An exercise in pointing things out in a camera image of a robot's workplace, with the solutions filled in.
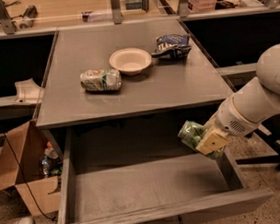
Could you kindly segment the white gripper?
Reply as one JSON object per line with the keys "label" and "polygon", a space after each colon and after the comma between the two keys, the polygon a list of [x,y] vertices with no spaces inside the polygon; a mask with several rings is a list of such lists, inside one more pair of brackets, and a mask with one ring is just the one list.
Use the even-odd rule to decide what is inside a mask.
{"label": "white gripper", "polygon": [[195,148],[208,155],[227,144],[228,134],[244,137],[260,124],[253,123],[241,115],[235,106],[234,95],[230,95],[219,105],[217,112],[210,117],[205,126],[209,129]]}

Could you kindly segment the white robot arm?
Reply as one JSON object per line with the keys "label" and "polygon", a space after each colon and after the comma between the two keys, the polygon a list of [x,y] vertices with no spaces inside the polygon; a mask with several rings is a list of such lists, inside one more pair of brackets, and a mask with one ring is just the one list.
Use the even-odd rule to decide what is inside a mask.
{"label": "white robot arm", "polygon": [[280,44],[267,49],[255,66],[256,76],[229,95],[205,123],[206,134],[196,149],[208,155],[227,144],[229,136],[244,137],[280,113]]}

